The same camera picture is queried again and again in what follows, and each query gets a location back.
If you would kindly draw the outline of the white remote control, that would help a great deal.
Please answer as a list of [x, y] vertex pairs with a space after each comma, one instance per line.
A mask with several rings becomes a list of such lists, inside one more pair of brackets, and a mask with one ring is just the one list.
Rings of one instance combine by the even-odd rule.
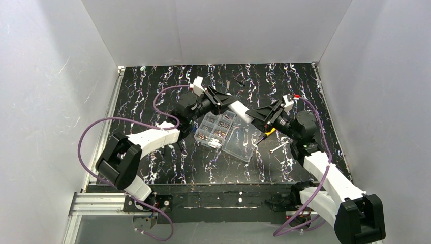
[[229, 109], [232, 110], [239, 118], [241, 118], [245, 123], [251, 124], [254, 120], [252, 117], [246, 114], [249, 110], [241, 101], [235, 101], [230, 104]]

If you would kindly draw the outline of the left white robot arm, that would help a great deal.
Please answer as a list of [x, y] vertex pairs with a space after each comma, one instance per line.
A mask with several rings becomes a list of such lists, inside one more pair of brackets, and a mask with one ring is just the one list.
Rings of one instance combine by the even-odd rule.
[[220, 115], [238, 98], [209, 87], [202, 91], [192, 88], [182, 94], [159, 129], [148, 129], [126, 136], [116, 133], [108, 141], [96, 162], [99, 175], [140, 201], [145, 201], [152, 190], [138, 176], [141, 158], [159, 148], [175, 144], [189, 135], [193, 122], [209, 112]]

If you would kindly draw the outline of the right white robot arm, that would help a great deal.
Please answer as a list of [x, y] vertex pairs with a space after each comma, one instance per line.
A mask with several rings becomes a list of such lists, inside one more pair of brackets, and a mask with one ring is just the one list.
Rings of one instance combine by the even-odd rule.
[[262, 132], [271, 129], [292, 139], [293, 158], [318, 184], [296, 184], [291, 198], [302, 208], [310, 207], [333, 228], [340, 243], [374, 243], [386, 238], [383, 203], [355, 186], [332, 162], [323, 123], [314, 108], [300, 111], [294, 119], [287, 112], [292, 103], [280, 100], [266, 107], [247, 110], [249, 122]]

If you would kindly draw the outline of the small silver wrench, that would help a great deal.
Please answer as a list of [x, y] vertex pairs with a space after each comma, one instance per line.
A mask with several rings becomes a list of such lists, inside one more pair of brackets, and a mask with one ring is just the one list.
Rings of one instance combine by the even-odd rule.
[[284, 143], [282, 143], [282, 144], [278, 145], [277, 147], [275, 147], [275, 148], [271, 149], [271, 150], [269, 151], [269, 153], [270, 153], [270, 154], [273, 154], [275, 151], [277, 151], [278, 149], [282, 148], [283, 146], [285, 146], [285, 145], [287, 145], [287, 144], [289, 144], [289, 143], [290, 143], [289, 141], [286, 141], [286, 142], [284, 142]]

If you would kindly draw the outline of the clear plastic parts box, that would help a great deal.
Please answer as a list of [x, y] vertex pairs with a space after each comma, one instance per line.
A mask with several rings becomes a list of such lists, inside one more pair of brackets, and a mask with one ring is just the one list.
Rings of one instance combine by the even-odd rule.
[[220, 149], [227, 154], [248, 163], [257, 149], [256, 142], [262, 132], [245, 123], [231, 110], [221, 115], [208, 113], [194, 132], [196, 142]]

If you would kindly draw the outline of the yellow handled screwdriver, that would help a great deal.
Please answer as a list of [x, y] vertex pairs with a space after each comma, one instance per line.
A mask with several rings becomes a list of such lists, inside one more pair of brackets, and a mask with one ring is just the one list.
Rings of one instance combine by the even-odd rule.
[[260, 144], [262, 141], [267, 139], [269, 136], [271, 136], [276, 131], [276, 128], [272, 128], [271, 131], [266, 132], [263, 134], [263, 136], [256, 142], [256, 144]]

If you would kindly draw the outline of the aluminium frame rail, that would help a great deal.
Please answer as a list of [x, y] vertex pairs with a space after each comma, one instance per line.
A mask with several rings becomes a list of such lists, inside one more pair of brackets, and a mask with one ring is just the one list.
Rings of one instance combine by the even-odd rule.
[[75, 193], [69, 215], [123, 215], [125, 198], [122, 193]]

